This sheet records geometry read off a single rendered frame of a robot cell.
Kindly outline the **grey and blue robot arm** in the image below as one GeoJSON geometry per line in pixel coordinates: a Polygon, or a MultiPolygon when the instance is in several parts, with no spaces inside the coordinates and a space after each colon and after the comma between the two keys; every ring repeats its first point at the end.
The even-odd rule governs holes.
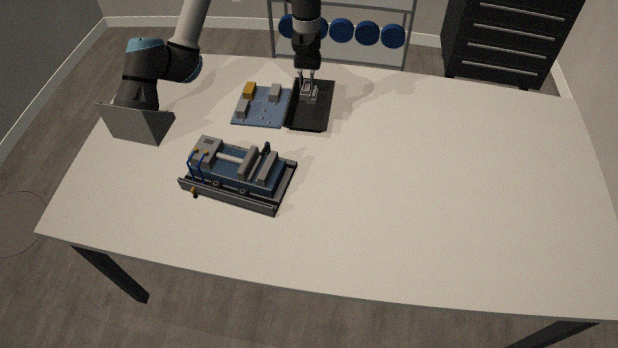
{"type": "MultiPolygon", "coordinates": [[[[292,16],[297,20],[312,21],[321,15],[321,0],[285,1],[291,3],[292,16]]],[[[210,2],[184,1],[174,36],[168,39],[167,46],[163,39],[157,38],[128,41],[122,82],[113,105],[158,111],[158,79],[190,83],[198,77],[203,65],[198,40],[210,2]]]]}

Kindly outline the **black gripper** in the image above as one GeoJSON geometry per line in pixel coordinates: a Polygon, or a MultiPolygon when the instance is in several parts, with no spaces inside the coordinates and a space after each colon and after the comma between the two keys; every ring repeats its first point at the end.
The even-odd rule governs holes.
{"type": "Polygon", "coordinates": [[[299,89],[301,89],[303,85],[302,70],[309,69],[310,90],[313,90],[314,73],[315,70],[320,69],[321,65],[321,54],[319,52],[321,47],[321,15],[319,18],[315,19],[314,22],[312,22],[313,20],[299,22],[300,20],[295,19],[293,16],[292,21],[293,35],[291,38],[291,46],[296,53],[294,57],[294,67],[298,69],[299,89]]]}

